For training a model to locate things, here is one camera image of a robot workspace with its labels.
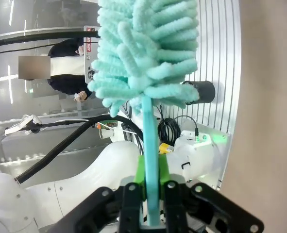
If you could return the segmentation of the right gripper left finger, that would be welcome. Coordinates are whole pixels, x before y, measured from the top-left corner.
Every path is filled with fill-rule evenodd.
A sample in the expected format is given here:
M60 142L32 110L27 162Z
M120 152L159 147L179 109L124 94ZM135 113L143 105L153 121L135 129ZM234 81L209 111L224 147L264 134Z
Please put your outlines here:
M128 183L115 191L100 187L48 232L99 233L119 218L118 233L139 233L141 203L142 187L139 183Z

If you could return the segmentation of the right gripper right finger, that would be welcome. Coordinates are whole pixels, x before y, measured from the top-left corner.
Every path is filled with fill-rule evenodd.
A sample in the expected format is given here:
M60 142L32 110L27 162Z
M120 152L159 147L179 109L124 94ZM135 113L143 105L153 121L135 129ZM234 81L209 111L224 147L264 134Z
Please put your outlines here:
M159 179L168 233L189 231L187 216L215 233L262 233L264 223L205 183L191 187L169 172L167 157L159 156Z

